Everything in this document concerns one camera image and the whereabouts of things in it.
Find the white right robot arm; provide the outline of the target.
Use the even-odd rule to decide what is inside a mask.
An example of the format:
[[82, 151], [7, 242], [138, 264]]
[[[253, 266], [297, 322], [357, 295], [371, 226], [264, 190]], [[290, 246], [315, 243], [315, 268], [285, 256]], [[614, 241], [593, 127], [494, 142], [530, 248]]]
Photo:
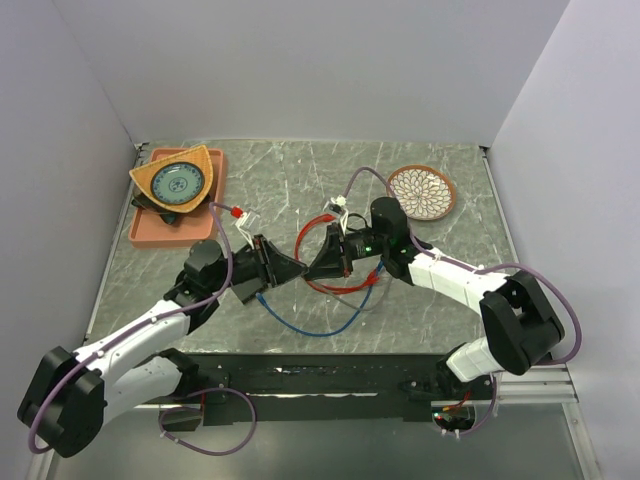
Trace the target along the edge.
[[355, 261], [377, 256], [393, 278], [435, 291], [480, 316], [483, 337], [454, 348], [441, 361], [437, 386], [444, 396], [459, 398], [472, 381], [501, 370], [522, 375], [564, 338], [562, 323], [533, 274], [521, 268], [511, 275], [488, 272], [418, 241], [398, 200], [374, 200], [370, 225], [355, 231], [347, 227], [344, 197], [325, 208], [334, 220], [307, 280], [346, 277]]

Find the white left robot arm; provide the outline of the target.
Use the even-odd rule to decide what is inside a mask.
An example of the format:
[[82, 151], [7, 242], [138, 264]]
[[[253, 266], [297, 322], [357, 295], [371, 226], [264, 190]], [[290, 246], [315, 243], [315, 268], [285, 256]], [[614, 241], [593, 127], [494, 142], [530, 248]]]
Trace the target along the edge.
[[17, 412], [29, 428], [29, 449], [75, 455], [105, 422], [111, 383], [199, 328], [229, 286], [259, 280], [275, 287], [306, 271], [304, 263], [281, 253], [262, 235], [236, 253], [227, 242], [197, 242], [172, 289], [146, 314], [75, 352], [56, 347], [42, 357]]

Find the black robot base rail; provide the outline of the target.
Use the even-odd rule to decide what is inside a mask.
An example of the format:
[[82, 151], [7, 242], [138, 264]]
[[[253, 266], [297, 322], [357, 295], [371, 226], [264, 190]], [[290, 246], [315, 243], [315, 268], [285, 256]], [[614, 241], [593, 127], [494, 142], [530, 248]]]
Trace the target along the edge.
[[493, 394], [488, 376], [462, 383], [432, 354], [169, 353], [191, 378], [153, 403], [203, 404], [207, 426], [251, 419], [429, 422], [438, 402]]

